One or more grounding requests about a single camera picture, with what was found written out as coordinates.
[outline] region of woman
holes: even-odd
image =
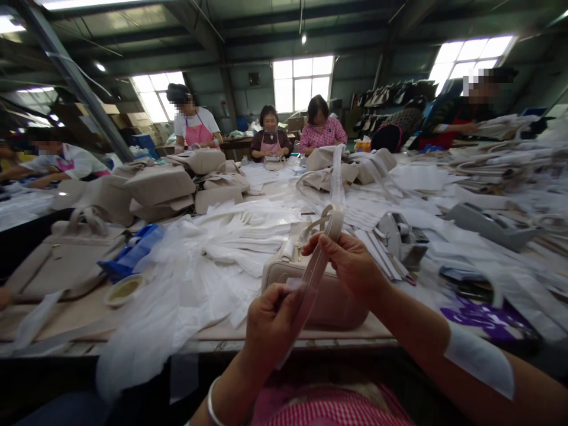
[[[400,152],[408,138],[422,127],[422,114],[427,103],[426,96],[419,96],[408,102],[402,111],[387,118],[373,136],[371,149],[387,148],[392,153]]]
[[[171,83],[167,87],[167,100],[175,105],[179,114],[173,121],[176,135],[174,151],[179,154],[185,150],[186,143],[190,149],[217,148],[223,143],[219,126],[213,114],[205,108],[195,106],[189,89],[184,85]]]
[[[308,105],[308,124],[300,138],[299,151],[309,156],[315,149],[347,144],[347,134],[338,119],[330,117],[330,108],[321,95],[315,95]]]
[[[489,103],[499,94],[499,84],[512,82],[517,72],[512,68],[485,72],[488,74],[479,76],[477,82],[468,83],[466,96],[449,100],[426,120],[422,134],[409,149],[423,150],[428,144],[450,149],[458,136],[471,135],[477,131],[477,123],[495,118]]]
[[[254,135],[250,144],[250,156],[255,163],[264,163],[264,157],[288,158],[294,146],[286,132],[278,130],[278,114],[272,105],[265,105],[260,111],[260,125],[264,130]]]
[[[27,133],[32,145],[38,148],[39,156],[0,173],[0,182],[43,173],[52,167],[58,171],[34,180],[31,187],[41,189],[59,180],[94,180],[111,174],[110,170],[87,150],[54,140],[48,128],[30,127]]]
[[[446,354],[450,338],[453,341],[454,337],[447,320],[392,286],[361,241],[342,234],[335,243],[317,234],[302,254],[313,253],[317,245],[329,255],[349,294],[369,307],[435,386],[471,422],[568,424],[568,390],[519,358],[495,348],[499,358],[511,367],[514,378],[511,399],[450,361]],[[243,350],[213,381],[208,397],[189,421],[191,426],[240,425],[250,418],[253,408],[253,426],[413,424],[394,395],[380,391],[381,386],[361,389],[353,384],[326,386],[316,382],[300,389],[263,389],[293,344],[296,333],[292,323],[301,301],[300,292],[289,292],[283,284],[273,284],[250,305]],[[468,339],[481,341],[466,334],[468,342],[471,342]],[[461,349],[462,353],[471,353]],[[431,407],[431,413],[436,410],[436,406]],[[461,420],[451,424],[467,424]]]

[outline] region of window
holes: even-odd
[[[306,109],[309,100],[330,95],[333,56],[278,61],[272,64],[274,100],[278,112]]]
[[[10,94],[9,99],[24,107],[47,115],[51,111],[51,106],[57,100],[57,92],[52,87],[25,89]],[[27,115],[30,120],[32,120],[28,125],[51,127],[47,118],[32,114]]]
[[[134,88],[146,114],[153,122],[173,121],[176,118],[176,107],[166,99],[169,83],[185,84],[181,71],[132,77]]]
[[[464,77],[478,69],[491,69],[499,62],[513,42],[513,36],[452,41],[440,47],[430,80],[438,83],[436,96],[446,80]]]

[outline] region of red apron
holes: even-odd
[[[66,161],[67,163],[62,161],[61,158],[57,159],[57,168],[62,172],[67,172],[68,170],[73,170],[75,168],[75,162],[73,160],[66,160]],[[110,175],[111,172],[109,172],[108,170],[103,170],[101,172],[93,172],[91,174],[95,175],[96,177],[101,177],[101,176]]]
[[[264,151],[270,151],[272,153],[272,156],[275,157],[276,153],[280,150],[280,142],[278,142],[278,133],[274,135],[274,137],[277,139],[276,143],[274,144],[265,144],[264,143],[264,138],[266,137],[268,133],[264,133],[262,135],[262,143],[260,144],[260,152],[264,152]]]
[[[476,111],[477,108],[474,108],[473,110],[474,117]],[[460,108],[460,110],[456,115],[456,118],[450,124],[469,124],[473,121],[473,120],[460,120],[459,116],[461,113],[462,109]],[[461,132],[447,132],[447,133],[440,133],[438,136],[435,136],[433,138],[423,138],[420,136],[420,139],[418,141],[418,149],[422,151],[424,148],[426,148],[426,145],[431,144],[432,146],[440,146],[443,149],[448,150],[453,145],[454,139],[457,138],[460,134]]]
[[[213,133],[211,133],[209,129],[206,128],[205,124],[203,124],[203,121],[201,120],[199,114],[197,112],[195,114],[197,115],[197,118],[199,118],[199,121],[201,121],[201,124],[199,126],[190,127],[188,126],[188,119],[185,119],[185,140],[188,143],[188,147],[190,149],[192,145],[199,145],[203,142],[211,142],[213,139],[215,139]]]

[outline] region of glue bowl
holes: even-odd
[[[129,300],[134,298],[134,294],[146,285],[146,279],[142,274],[134,274],[121,279],[112,286],[105,295],[105,305],[111,308],[120,308]]]

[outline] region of pink apron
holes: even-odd
[[[75,162],[73,160],[65,160],[63,161],[61,158],[57,159],[57,168],[62,172],[67,172],[68,170],[73,170],[75,168]],[[96,177],[110,175],[111,172],[108,170],[103,170],[101,172],[93,172],[92,175]]]
[[[275,144],[265,144],[264,143],[264,138],[266,137],[266,135],[269,135],[270,133],[264,133],[262,135],[262,143],[260,144],[260,152],[264,152],[264,151],[270,151],[272,153],[272,156],[275,157],[276,153],[278,151],[280,151],[280,142],[278,142],[276,140]]]
[[[211,133],[209,129],[206,128],[205,124],[203,124],[203,121],[201,120],[199,114],[197,112],[195,114],[197,115],[197,118],[199,118],[201,125],[190,127],[188,126],[188,119],[185,119],[185,140],[188,143],[188,147],[190,149],[192,145],[199,145],[203,142],[211,142],[213,139],[215,139],[213,133]]]

